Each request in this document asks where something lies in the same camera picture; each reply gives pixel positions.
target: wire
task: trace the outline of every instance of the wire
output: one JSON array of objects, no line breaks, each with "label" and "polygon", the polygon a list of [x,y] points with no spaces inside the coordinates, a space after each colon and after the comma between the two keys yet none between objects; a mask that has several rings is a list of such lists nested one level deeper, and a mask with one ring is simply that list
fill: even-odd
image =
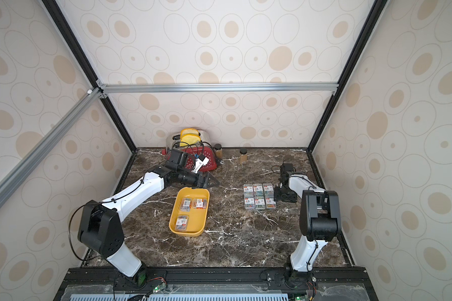
[{"label": "wire", "polygon": [[[307,286],[308,286],[308,291],[310,290],[310,285],[308,284],[308,282],[306,282],[306,284],[307,284]],[[310,298],[310,294],[309,294],[309,292],[307,291],[307,297],[308,297],[308,299]]]},{"label": "wire", "polygon": [[285,286],[289,289],[298,289],[298,286],[295,285],[295,287],[291,287],[288,285],[288,283],[285,281]]},{"label": "wire", "polygon": [[212,147],[212,145],[211,145],[209,142],[206,142],[206,141],[202,141],[201,143],[205,143],[205,144],[209,145],[209,147],[211,148],[211,152],[212,152],[212,156],[213,156],[213,158],[214,158],[214,161],[215,161],[217,164],[219,164],[219,162],[220,162],[221,160],[216,156],[216,153],[214,152],[214,148]]},{"label": "wire", "polygon": [[275,171],[273,170],[273,167],[279,167],[279,168],[281,168],[281,166],[280,166],[280,165],[273,165],[273,166],[271,166],[271,171],[272,171],[273,173],[280,174],[279,172],[275,172]]},{"label": "wire", "polygon": [[[145,173],[144,173],[144,175],[142,176],[141,182],[139,183],[139,185],[138,185],[136,188],[134,188],[134,190],[132,190],[131,192],[129,192],[128,194],[126,194],[126,195],[124,195],[124,196],[121,196],[121,197],[119,197],[119,198],[112,198],[110,201],[107,201],[107,202],[99,202],[98,204],[107,204],[107,203],[112,203],[112,202],[115,203],[115,202],[117,202],[118,200],[120,200],[121,198],[130,195],[131,193],[133,193],[134,191],[136,191],[136,190],[139,188],[139,186],[141,186],[142,184],[144,184],[144,177],[145,177]],[[85,203],[84,205],[79,206],[79,208],[77,208],[77,209],[74,211],[74,213],[73,213],[72,216],[70,217],[70,220],[69,220],[69,228],[68,228],[69,244],[70,244],[70,248],[72,249],[72,253],[74,254],[74,256],[75,256],[78,260],[80,260],[80,261],[82,261],[82,262],[88,262],[88,261],[90,261],[90,260],[92,260],[92,259],[95,259],[95,258],[101,256],[101,255],[97,255],[97,256],[94,256],[94,257],[89,258],[89,259],[85,259],[85,258],[82,259],[82,258],[80,258],[80,257],[77,255],[77,253],[75,253],[74,247],[72,246],[72,238],[70,237],[70,227],[71,227],[71,225],[72,225],[72,219],[74,218],[75,214],[76,214],[80,209],[84,208],[84,207],[87,206],[87,205],[88,205],[88,203]]]},{"label": "wire", "polygon": [[313,285],[313,283],[311,283],[311,282],[309,282],[308,281],[308,283],[309,284],[311,284],[311,286],[313,287],[313,296],[311,296],[312,298],[314,298],[315,296],[316,296],[316,288],[315,288],[315,286]]},{"label": "wire", "polygon": [[[310,195],[308,194],[308,198],[307,198],[307,203],[310,203]],[[313,227],[311,228],[311,234],[313,235],[313,237],[315,237],[315,234],[313,233]],[[308,266],[310,265],[310,261],[313,258],[313,255],[315,254],[316,250],[318,249],[318,241],[316,239],[314,239],[314,241],[316,242],[316,246],[315,246],[315,250],[313,251],[313,253],[310,256],[310,259],[308,259],[307,262],[307,271],[308,271]]]},{"label": "wire", "polygon": [[294,175],[294,174],[292,174],[292,175],[289,176],[288,178],[301,178],[301,179],[303,179],[303,180],[306,180],[304,177],[300,177],[300,176]]},{"label": "wire", "polygon": [[186,149],[187,149],[188,147],[191,148],[191,153],[190,153],[190,154],[189,154],[188,152],[185,152],[185,153],[186,153],[188,156],[193,156],[193,166],[192,166],[192,168],[191,168],[191,171],[192,171],[192,170],[194,170],[194,168],[196,168],[196,157],[194,156],[194,149],[193,149],[193,147],[192,147],[189,143],[187,143],[187,142],[181,141],[181,143],[187,144]]},{"label": "wire", "polygon": [[[163,277],[156,277],[156,278],[147,280],[144,283],[144,285],[142,285],[142,287],[139,290],[141,290],[149,281],[152,281],[152,280],[161,280],[161,283],[165,283],[167,285],[167,282],[166,282],[166,280]],[[149,295],[152,292],[153,292],[153,289],[151,291],[145,293],[145,294],[137,294],[135,296],[132,296],[131,298],[129,298],[127,300],[128,301],[139,301],[139,300],[141,300],[143,298],[143,296]]]},{"label": "wire", "polygon": [[204,143],[201,141],[201,145],[202,145],[202,151],[201,151],[201,155],[203,155],[204,154]]}]

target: spice jar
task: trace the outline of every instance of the spice jar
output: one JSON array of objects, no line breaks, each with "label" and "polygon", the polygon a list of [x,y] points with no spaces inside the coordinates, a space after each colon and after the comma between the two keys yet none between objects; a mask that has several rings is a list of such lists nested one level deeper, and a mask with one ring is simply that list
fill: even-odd
[{"label": "spice jar", "polygon": [[246,163],[248,160],[248,150],[246,148],[240,148],[240,164]]},{"label": "spice jar", "polygon": [[222,160],[223,159],[223,147],[221,144],[216,143],[214,145],[214,154],[216,155],[216,158]]}]

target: plastic tray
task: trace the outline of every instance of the plastic tray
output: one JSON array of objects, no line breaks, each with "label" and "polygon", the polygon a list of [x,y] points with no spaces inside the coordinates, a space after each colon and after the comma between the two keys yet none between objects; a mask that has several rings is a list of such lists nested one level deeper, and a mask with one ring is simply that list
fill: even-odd
[{"label": "plastic tray", "polygon": [[[180,211],[181,201],[183,197],[190,198],[205,198],[208,203],[205,209],[192,208],[189,212]],[[209,208],[209,191],[207,189],[196,188],[192,189],[190,187],[184,187],[179,190],[176,196],[176,201],[174,203],[173,212],[171,213],[171,219],[169,219],[169,230],[180,236],[196,237],[202,234],[204,231],[204,226],[206,225],[206,217],[208,216]],[[187,220],[186,231],[175,231],[175,225],[178,215],[187,215],[189,218]]]}]

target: white robotic arm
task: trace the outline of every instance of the white robotic arm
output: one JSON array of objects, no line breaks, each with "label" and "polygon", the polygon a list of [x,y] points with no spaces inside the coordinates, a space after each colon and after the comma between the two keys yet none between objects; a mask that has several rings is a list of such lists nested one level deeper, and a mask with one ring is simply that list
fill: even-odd
[{"label": "white robotic arm", "polygon": [[[298,272],[309,272],[321,249],[341,230],[338,195],[314,184],[308,177],[295,172],[293,165],[280,166],[280,186],[275,190],[275,199],[296,201],[302,198],[300,230],[302,236],[290,256],[291,267]],[[324,209],[327,213],[318,213]]]},{"label": "white robotic arm", "polygon": [[90,201],[84,206],[78,240],[98,252],[138,286],[146,278],[143,263],[127,248],[121,223],[140,204],[170,183],[208,188],[219,185],[209,172],[184,168],[188,154],[171,150],[165,166],[154,166],[126,189],[102,202]]}]

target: dark marble surface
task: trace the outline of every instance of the dark marble surface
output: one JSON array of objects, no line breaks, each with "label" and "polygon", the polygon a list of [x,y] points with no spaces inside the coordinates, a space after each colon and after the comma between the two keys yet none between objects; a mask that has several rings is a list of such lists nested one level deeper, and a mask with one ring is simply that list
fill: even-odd
[{"label": "dark marble surface", "polygon": [[[129,249],[151,266],[283,266],[301,237],[300,202],[277,202],[275,210],[246,210],[244,183],[277,184],[271,166],[291,162],[314,180],[306,152],[297,149],[249,149],[248,161],[239,164],[238,149],[223,150],[224,165],[212,171],[220,187],[210,188],[210,205],[203,234],[180,237],[169,230],[175,196],[181,186],[170,186],[134,210],[123,222]],[[139,179],[151,166],[163,162],[159,149],[140,149],[124,187]],[[94,259],[88,266],[108,265]],[[338,240],[323,248],[317,267],[345,265]]]}]

